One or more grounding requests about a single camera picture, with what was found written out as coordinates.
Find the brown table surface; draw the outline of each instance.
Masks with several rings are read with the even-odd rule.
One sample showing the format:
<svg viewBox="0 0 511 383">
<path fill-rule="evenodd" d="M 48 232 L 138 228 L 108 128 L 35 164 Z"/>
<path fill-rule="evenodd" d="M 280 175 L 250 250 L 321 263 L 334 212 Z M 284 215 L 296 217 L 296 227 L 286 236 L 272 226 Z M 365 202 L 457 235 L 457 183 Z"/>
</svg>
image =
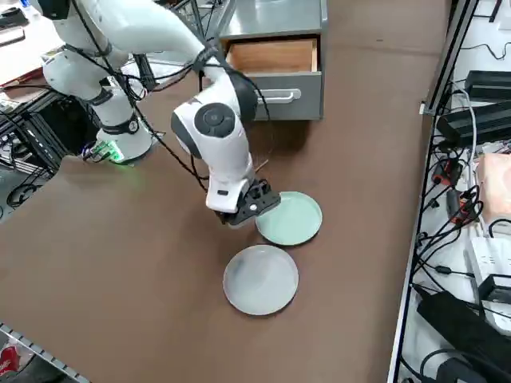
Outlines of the brown table surface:
<svg viewBox="0 0 511 383">
<path fill-rule="evenodd" d="M 318 235 L 288 249 L 300 272 L 288 308 L 250 318 L 228 304 L 225 266 L 263 240 L 221 226 L 157 147 L 135 168 L 65 160 L 2 225 L 0 318 L 94 382 L 384 381 L 446 4 L 330 1 L 329 18 L 325 119 L 275 124 L 262 171 L 323 209 Z M 194 93 L 190 77 L 143 110 L 168 132 Z M 249 132 L 258 160 L 270 131 Z"/>
</svg>

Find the plate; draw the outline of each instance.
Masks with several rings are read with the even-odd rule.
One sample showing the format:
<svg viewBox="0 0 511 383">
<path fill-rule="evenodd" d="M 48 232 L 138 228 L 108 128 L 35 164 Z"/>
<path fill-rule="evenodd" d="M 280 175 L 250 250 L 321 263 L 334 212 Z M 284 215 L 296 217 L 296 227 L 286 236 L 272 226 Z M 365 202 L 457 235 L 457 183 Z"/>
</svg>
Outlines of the plate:
<svg viewBox="0 0 511 383">
<path fill-rule="evenodd" d="M 245 314 L 268 315 L 282 310 L 297 289 L 295 261 L 278 247 L 248 247 L 236 254 L 225 268 L 225 296 Z"/>
<path fill-rule="evenodd" d="M 280 199 L 279 206 L 255 220 L 259 233 L 283 246 L 299 245 L 314 237 L 323 221 L 318 203 L 297 191 L 283 191 Z"/>
</svg>

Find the gray filing cabinet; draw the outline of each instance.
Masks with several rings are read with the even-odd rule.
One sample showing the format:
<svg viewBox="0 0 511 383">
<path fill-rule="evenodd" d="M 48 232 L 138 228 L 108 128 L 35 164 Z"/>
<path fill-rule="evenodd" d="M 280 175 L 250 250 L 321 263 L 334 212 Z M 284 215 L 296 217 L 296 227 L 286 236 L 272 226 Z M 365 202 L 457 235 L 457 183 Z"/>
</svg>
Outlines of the gray filing cabinet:
<svg viewBox="0 0 511 383">
<path fill-rule="evenodd" d="M 218 31 L 231 65 L 261 89 L 272 120 L 323 117 L 327 0 L 230 0 Z M 259 100 L 256 119 L 266 120 Z"/>
</svg>

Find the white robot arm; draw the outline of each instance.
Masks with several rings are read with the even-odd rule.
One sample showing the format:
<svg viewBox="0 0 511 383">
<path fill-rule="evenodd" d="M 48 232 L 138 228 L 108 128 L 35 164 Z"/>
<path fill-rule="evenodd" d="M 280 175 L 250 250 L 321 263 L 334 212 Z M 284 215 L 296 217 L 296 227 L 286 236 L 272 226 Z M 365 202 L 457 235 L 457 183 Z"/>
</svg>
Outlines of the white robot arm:
<svg viewBox="0 0 511 383">
<path fill-rule="evenodd" d="M 181 146 L 209 167 L 206 205 L 224 222 L 238 226 L 279 203 L 266 181 L 256 179 L 242 125 L 242 120 L 254 118 L 255 90 L 226 70 L 224 56 L 201 41 L 177 14 L 153 0 L 32 0 L 32 4 L 53 20 L 67 44 L 45 64 L 46 80 L 56 90 L 89 102 L 102 123 L 98 139 L 117 149 L 113 162 L 143 156 L 151 147 L 151 135 L 121 89 L 107 90 L 99 84 L 107 72 L 83 53 L 99 65 L 106 57 L 118 70 L 127 53 L 179 51 L 194 61 L 195 71 L 204 71 L 213 82 L 171 118 Z"/>
</svg>

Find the red object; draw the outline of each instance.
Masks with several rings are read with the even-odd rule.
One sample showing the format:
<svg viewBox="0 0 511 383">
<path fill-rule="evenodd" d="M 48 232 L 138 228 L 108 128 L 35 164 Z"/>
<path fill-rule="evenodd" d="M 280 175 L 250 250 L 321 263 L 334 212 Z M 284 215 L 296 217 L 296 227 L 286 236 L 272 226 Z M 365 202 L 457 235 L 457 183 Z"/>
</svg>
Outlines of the red object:
<svg viewBox="0 0 511 383">
<path fill-rule="evenodd" d="M 19 370 L 19 354 L 16 347 L 10 345 L 0 353 L 0 377 L 8 372 L 17 372 Z"/>
</svg>

